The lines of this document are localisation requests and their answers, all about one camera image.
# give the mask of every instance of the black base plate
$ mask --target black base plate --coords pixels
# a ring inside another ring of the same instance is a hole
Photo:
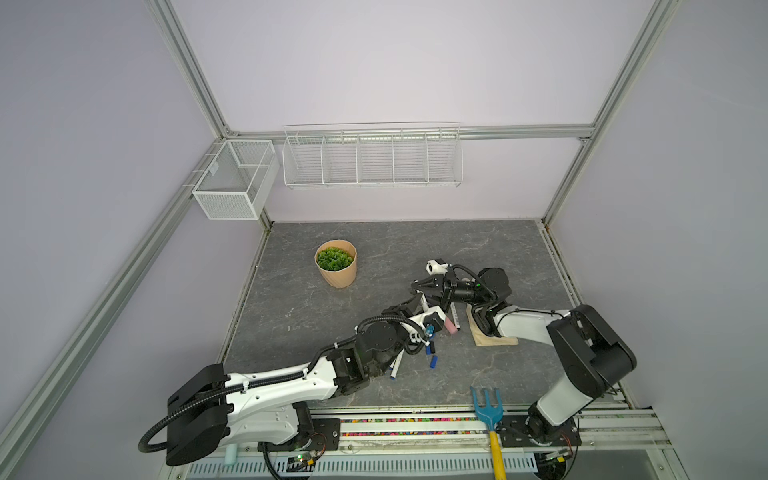
[[[525,419],[527,417],[528,414],[524,413],[521,415],[504,415],[502,417],[502,420],[496,426],[496,432],[502,437],[502,447],[539,446],[526,435],[519,433],[525,431]],[[578,432],[572,430],[575,426],[576,422],[573,419],[569,419],[562,427],[560,427],[563,435],[566,435],[568,440],[571,441],[572,447],[581,445],[581,437]],[[558,436],[556,439],[552,440],[552,443],[544,446],[567,447],[568,443],[562,436]]]
[[[291,445],[270,445],[270,452],[306,452],[309,450],[317,450],[319,452],[323,449],[323,442],[326,440],[326,452],[339,449],[341,419],[312,419],[312,427],[315,429],[315,433],[322,433],[325,435],[325,438],[315,435],[312,437],[312,443],[307,447],[299,449],[292,449]],[[258,449],[261,452],[261,443],[259,443]]]

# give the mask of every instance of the white marker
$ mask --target white marker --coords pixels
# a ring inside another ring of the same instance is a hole
[[[405,350],[400,350],[400,354],[395,359],[395,365],[392,367],[392,373],[389,374],[389,377],[392,378],[392,380],[397,377],[397,369],[400,368],[400,360],[402,360],[402,354],[405,352]]]
[[[458,314],[456,313],[456,305],[451,303],[451,315],[453,315],[453,326],[456,327],[457,330],[462,329],[461,326],[458,324]]]

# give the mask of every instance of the white mesh basket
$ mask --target white mesh basket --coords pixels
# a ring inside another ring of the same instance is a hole
[[[458,128],[431,131],[288,134],[283,149],[290,188],[459,185]]]
[[[193,189],[213,220],[257,220],[280,169],[269,140],[227,140]]]

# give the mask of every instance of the gray marble tabletop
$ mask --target gray marble tabletop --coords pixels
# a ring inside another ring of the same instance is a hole
[[[355,283],[329,286],[314,253],[327,240],[352,242],[358,252]],[[228,372],[259,372],[308,362],[315,351],[350,336],[368,316],[409,298],[411,281],[427,276],[427,260],[442,258],[475,272],[499,266],[509,276],[509,301],[530,308],[571,308],[561,279],[533,220],[276,223],[267,241],[237,331]],[[505,404],[532,403],[562,375],[550,346],[477,347],[464,306],[461,332],[440,332],[438,362],[424,353],[404,356],[397,380],[388,376],[351,396],[315,406],[461,405],[469,386],[497,387]]]

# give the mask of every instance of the plant pot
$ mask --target plant pot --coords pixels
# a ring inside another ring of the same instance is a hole
[[[345,250],[349,255],[352,256],[352,263],[347,268],[342,268],[336,272],[329,272],[328,270],[323,270],[320,268],[320,265],[317,264],[317,256],[320,254],[320,252],[329,247],[336,247]],[[336,288],[344,288],[345,286],[350,286],[352,285],[352,282],[355,281],[355,276],[357,275],[357,250],[355,249],[354,245],[346,240],[331,240],[330,242],[325,242],[323,245],[320,245],[320,247],[315,252],[315,265],[317,266],[317,269],[320,270],[320,275],[326,279],[326,282],[328,282],[330,286],[334,286]]]

